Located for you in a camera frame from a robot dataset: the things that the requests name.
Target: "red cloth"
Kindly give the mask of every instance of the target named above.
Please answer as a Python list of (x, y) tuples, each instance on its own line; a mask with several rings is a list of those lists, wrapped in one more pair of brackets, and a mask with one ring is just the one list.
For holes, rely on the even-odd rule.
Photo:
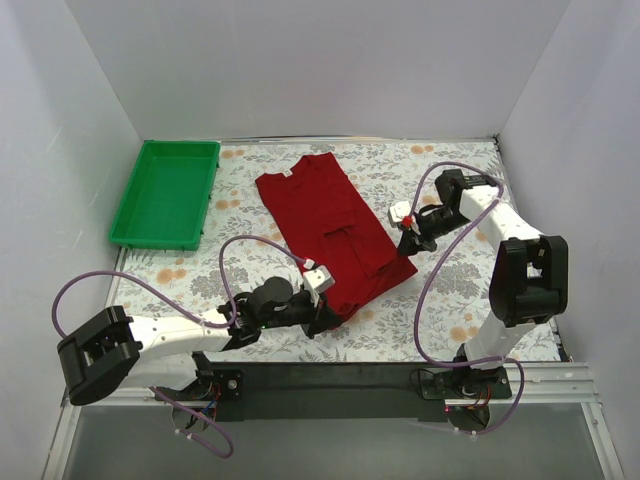
[(261, 175), (260, 197), (291, 251), (329, 269), (327, 300), (343, 320), (417, 272), (332, 153), (306, 155), (291, 172)]

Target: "floral tablecloth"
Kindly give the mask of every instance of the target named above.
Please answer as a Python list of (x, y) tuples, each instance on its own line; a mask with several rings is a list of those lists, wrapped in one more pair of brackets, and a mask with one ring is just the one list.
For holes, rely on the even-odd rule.
[[(455, 160), (481, 168), (505, 181), (504, 168), (491, 142), (473, 143), (253, 143), (223, 144), (220, 168), (197, 252), (130, 250), (123, 271), (160, 289), (194, 312), (226, 302), (218, 270), (218, 252), (233, 235), (253, 234), (284, 245), (273, 218), (262, 204), (255, 179), (279, 173), (305, 154), (331, 151), (353, 185), (397, 243), (400, 232), (386, 219), (387, 208), (413, 198), (418, 180), (432, 163)], [(433, 179), (421, 192), (423, 204), (437, 199)], [(342, 327), (307, 339), (300, 327), (266, 330), (259, 342), (240, 350), (211, 353), (217, 361), (419, 361), (412, 322), (425, 279), (452, 240), (438, 240), (436, 253), (412, 257), (419, 272), (381, 295)], [(494, 252), (476, 231), (454, 251), (436, 278), (422, 312), (420, 338), (435, 358), (451, 360), (460, 343), (472, 338), (489, 312), (487, 291)], [(254, 289), (272, 275), (294, 285), (300, 274), (288, 257), (254, 241), (239, 241), (225, 252), (225, 269), (235, 292)], [(118, 284), (115, 301), (132, 315), (174, 315), (145, 290), (126, 281)], [(539, 326), (513, 352), (521, 360), (559, 360), (551, 328)]]

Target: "gray wall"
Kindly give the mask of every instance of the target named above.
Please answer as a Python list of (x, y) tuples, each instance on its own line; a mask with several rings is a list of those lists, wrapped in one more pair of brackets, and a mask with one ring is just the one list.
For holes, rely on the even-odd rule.
[(571, 2), (501, 141), (523, 214), (569, 242), (562, 338), (640, 478), (640, 2)]
[(568, 0), (67, 0), (143, 139), (486, 137)]
[[(62, 0), (0, 0), (0, 478), (39, 478), (64, 382), (51, 301), (110, 268), (106, 232), (140, 139)], [(69, 331), (106, 281), (72, 291)]]

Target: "green plastic bin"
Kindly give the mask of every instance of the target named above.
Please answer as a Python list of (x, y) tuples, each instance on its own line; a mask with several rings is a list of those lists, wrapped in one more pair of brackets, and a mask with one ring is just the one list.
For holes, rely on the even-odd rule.
[(197, 250), (220, 144), (146, 141), (109, 240), (127, 248)]

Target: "red shirt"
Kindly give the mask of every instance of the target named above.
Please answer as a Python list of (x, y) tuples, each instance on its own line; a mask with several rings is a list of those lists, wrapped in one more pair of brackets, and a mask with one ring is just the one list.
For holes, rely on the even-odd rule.
[(305, 155), (291, 172), (261, 175), (260, 197), (291, 251), (329, 269), (327, 300), (343, 320), (417, 272), (332, 153)]

